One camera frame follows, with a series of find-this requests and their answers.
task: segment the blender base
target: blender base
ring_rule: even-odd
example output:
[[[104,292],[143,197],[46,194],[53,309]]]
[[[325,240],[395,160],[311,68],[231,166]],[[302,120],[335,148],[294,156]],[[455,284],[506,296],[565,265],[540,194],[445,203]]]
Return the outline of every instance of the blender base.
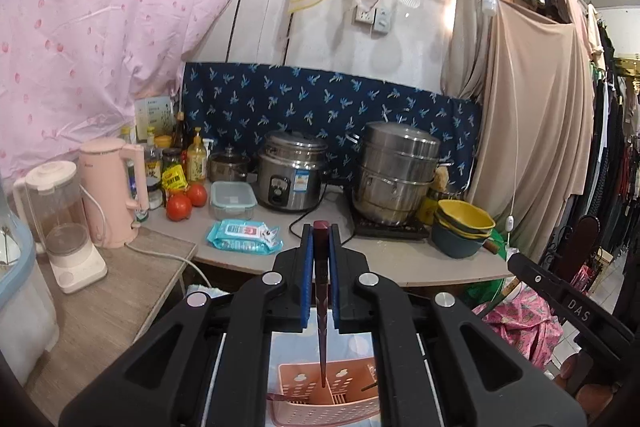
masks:
[[[77,257],[79,263],[74,265]],[[49,255],[53,275],[62,293],[68,294],[81,290],[85,286],[102,279],[107,275],[107,265],[95,245],[88,241],[81,250],[65,256],[65,265],[56,264],[54,256]]]

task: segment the tomato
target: tomato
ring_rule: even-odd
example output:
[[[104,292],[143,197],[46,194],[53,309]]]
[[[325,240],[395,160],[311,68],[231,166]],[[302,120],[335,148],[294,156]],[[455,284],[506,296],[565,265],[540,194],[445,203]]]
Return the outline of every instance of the tomato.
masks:
[[[173,194],[166,202],[166,217],[181,221],[191,217],[191,200],[184,194]]]
[[[207,196],[207,189],[199,183],[189,185],[187,189],[187,197],[193,203],[193,206],[205,206],[209,197]]]

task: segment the wooden table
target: wooden table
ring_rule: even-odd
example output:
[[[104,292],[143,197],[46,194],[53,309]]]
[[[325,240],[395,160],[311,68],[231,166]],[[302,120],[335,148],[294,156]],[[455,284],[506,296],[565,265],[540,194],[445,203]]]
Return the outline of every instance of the wooden table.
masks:
[[[289,233],[289,223],[300,214],[275,212],[261,206],[254,209],[254,221],[263,221],[269,227],[280,227],[284,250],[300,245],[300,240]],[[293,230],[302,234],[305,223],[326,219],[337,223],[340,237],[346,239],[353,231],[351,213],[346,198],[336,187],[329,187],[320,206],[296,224]],[[216,218],[208,205],[194,208],[190,219],[174,223],[166,218],[163,208],[150,212],[144,226],[172,237],[193,241],[198,245],[196,261],[216,267],[250,274],[271,270],[275,255],[252,255],[214,248],[207,242],[207,234]],[[367,257],[369,269],[403,287],[442,287],[462,285],[511,276],[507,263],[498,255],[481,248],[467,259],[452,259],[443,254],[430,241],[391,241],[354,237],[347,248],[362,252]]]
[[[197,249],[145,229],[133,245],[184,259]],[[54,425],[65,405],[148,329],[186,266],[127,247],[98,249],[107,276],[71,295],[60,291],[50,264],[40,263],[56,306],[60,338],[40,358],[25,390]]]

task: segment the wet wipes package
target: wet wipes package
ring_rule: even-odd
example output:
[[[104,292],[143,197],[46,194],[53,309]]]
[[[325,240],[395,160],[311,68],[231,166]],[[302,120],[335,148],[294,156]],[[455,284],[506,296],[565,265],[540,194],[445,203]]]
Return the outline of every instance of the wet wipes package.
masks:
[[[282,249],[279,231],[279,227],[270,229],[261,221],[224,219],[214,223],[207,241],[220,250],[268,255]]]

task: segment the navy blue fabric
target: navy blue fabric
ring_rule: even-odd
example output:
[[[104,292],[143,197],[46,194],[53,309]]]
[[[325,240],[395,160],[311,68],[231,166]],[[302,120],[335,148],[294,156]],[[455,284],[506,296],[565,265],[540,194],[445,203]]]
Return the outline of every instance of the navy blue fabric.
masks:
[[[481,109],[469,100],[399,86],[391,82],[288,66],[189,62],[182,101],[188,130],[218,146],[231,144],[252,155],[271,130],[298,130],[329,145],[334,178],[353,179],[358,134],[369,121],[400,122],[442,141],[440,156],[453,161],[450,181],[463,188],[480,130]]]

